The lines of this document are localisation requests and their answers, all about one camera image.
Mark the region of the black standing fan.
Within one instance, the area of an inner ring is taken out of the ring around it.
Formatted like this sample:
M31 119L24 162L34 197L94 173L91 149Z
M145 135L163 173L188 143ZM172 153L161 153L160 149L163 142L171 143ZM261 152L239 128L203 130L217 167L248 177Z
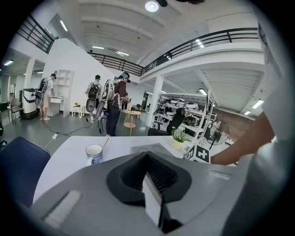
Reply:
M229 137L230 129L228 125L221 120L211 121L205 131L205 139L210 144L209 150L213 146L223 144Z

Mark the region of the white blue-striped mug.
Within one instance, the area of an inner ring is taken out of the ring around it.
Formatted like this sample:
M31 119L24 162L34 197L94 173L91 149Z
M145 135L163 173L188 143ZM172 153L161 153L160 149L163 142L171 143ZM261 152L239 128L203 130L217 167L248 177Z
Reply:
M97 144L92 144L86 147L85 153L87 156L87 166L101 163L103 161L103 147Z

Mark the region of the person's white shirt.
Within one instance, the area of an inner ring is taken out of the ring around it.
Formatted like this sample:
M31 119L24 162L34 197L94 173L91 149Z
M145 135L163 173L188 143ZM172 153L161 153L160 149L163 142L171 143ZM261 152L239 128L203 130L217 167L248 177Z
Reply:
M256 153L243 156L251 160L222 236L280 233L287 224L280 209L295 181L295 64L272 22L263 14L256 16L266 74L278 80L262 104L275 136Z

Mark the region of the green plant in pale pot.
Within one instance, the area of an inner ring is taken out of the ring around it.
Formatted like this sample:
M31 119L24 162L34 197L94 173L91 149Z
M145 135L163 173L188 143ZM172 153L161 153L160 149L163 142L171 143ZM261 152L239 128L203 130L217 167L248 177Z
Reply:
M192 140L189 139L181 130L176 129L175 127L172 127L171 136L171 146L177 151L183 150L185 142L192 142Z

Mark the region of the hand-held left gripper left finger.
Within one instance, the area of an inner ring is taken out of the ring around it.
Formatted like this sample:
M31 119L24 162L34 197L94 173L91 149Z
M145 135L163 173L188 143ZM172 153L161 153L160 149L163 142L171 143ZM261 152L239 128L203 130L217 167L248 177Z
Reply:
M109 191L108 173L135 154L84 167L53 186L31 207L56 234L67 236L161 236L145 207L126 205Z

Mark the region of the black balcony railing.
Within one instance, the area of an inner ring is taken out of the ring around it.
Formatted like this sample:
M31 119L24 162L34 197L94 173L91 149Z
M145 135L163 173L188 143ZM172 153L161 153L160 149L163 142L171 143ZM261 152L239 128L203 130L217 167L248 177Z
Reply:
M143 74L151 71L153 68L168 62L173 58L204 47L234 42L256 42L258 41L257 31L257 27L246 27L225 29L202 35L174 47L168 52L157 57L155 60L151 61L146 66L141 66L125 59L115 58L105 54L94 52L88 52L88 54L100 62L103 66L116 69L118 71L126 71L136 76L142 76Z
M31 15L22 22L17 34L46 54L49 54L54 41L58 38L53 38Z

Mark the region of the white and black robot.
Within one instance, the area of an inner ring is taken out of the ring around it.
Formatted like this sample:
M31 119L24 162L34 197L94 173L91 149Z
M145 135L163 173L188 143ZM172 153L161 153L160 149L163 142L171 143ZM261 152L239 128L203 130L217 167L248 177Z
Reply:
M21 119L32 119L38 116L35 92L34 88L24 88L19 91L19 101L22 107L20 112Z

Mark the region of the dark blue chair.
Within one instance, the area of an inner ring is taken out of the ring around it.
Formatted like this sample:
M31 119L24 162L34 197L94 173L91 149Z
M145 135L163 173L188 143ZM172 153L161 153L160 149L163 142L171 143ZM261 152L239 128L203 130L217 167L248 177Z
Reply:
M10 196L31 207L40 176L51 158L50 152L18 136L0 151L0 172Z

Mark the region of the white metal storage rack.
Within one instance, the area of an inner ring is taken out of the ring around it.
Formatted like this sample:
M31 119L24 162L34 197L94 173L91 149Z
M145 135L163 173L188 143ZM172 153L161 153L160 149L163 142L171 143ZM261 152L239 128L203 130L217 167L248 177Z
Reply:
M152 110L153 127L166 132L177 115L177 109L181 109L184 118L178 129L189 139L200 143L211 119L215 98L211 89L199 89L195 94L160 93L156 108Z

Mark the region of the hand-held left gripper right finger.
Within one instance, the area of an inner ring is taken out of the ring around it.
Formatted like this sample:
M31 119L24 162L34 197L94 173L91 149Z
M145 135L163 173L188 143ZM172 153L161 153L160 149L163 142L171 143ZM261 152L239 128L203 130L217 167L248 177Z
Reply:
M214 205L232 167L147 152L147 185L159 204L148 236L222 236L230 207Z

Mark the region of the round ceiling lamp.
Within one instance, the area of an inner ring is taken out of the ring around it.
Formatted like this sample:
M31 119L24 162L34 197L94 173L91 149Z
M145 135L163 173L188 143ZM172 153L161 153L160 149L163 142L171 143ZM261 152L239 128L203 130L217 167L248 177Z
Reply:
M159 5L157 2L154 2L154 1L149 1L145 4L145 9L148 11L148 12L156 12L158 11L159 9Z

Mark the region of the white ornate side table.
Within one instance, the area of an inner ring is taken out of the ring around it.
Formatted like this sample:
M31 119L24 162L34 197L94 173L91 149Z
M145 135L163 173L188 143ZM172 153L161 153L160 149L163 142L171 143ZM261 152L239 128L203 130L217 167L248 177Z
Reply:
M78 116L81 119L85 115L85 111L85 105L81 105L75 102L71 110L71 116L74 117L75 114L78 113Z

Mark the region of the gray metal-frame chair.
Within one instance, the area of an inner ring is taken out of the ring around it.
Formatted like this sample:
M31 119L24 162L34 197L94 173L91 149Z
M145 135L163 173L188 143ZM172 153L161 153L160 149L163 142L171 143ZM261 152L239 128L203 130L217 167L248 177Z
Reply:
M16 98L12 98L11 99L11 102L10 102L10 112L11 112L11 118L12 118L12 123L14 125L17 125L16 123L16 113L17 112L22 112L23 111L23 108L21 107L21 102L16 99Z

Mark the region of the white tablecloth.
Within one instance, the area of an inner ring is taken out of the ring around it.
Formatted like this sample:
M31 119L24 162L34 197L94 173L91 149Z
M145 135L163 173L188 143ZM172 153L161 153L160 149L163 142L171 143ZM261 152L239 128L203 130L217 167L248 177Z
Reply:
M68 138L53 154L44 168L38 181L33 207L39 199L52 187L62 182L68 176L87 166L85 149L92 144L103 146L107 140L104 136L72 136ZM166 148L173 149L169 136L117 136L110 137L103 148L103 160L120 159L130 154L134 146L160 143Z

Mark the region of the person's right forearm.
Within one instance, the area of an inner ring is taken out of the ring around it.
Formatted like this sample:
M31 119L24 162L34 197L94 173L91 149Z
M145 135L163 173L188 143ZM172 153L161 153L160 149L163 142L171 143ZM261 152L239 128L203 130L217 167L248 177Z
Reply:
M244 155L256 153L261 146L270 143L274 136L271 124L262 112L239 140L212 156L211 163L230 165L238 162Z

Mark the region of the black office chair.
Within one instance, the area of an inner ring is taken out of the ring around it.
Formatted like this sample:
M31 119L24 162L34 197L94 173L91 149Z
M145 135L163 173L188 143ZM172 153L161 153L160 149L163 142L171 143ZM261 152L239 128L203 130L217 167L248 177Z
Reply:
M173 130L177 130L182 122L185 120L186 111L184 108L178 108L176 114L166 127L166 131L160 130L160 126L163 125L162 122L155 121L157 128L150 128L148 131L148 136L171 136Z

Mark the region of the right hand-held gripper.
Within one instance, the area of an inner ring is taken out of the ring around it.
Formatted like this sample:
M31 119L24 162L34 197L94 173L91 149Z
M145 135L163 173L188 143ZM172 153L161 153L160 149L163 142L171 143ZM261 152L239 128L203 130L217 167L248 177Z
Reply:
M186 149L183 158L185 160L196 161L200 163L211 163L209 151L196 144Z

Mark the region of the white bookshelf desk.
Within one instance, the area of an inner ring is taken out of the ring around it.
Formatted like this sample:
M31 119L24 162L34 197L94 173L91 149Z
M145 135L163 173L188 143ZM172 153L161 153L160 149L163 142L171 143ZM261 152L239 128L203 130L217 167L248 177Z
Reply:
M57 70L57 79L53 83L54 96L49 98L49 108L47 115L49 117L57 115L59 112L66 117L71 112L71 89L74 78L74 71Z

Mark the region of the round wooden side table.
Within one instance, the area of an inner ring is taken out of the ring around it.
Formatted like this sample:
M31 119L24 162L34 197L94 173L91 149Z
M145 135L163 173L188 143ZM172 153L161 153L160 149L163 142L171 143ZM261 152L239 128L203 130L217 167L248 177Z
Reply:
M129 111L129 110L123 110L125 115L125 120L123 127L130 129L130 136L132 136L132 130L136 127L135 121L136 118L139 117L142 113L140 111Z

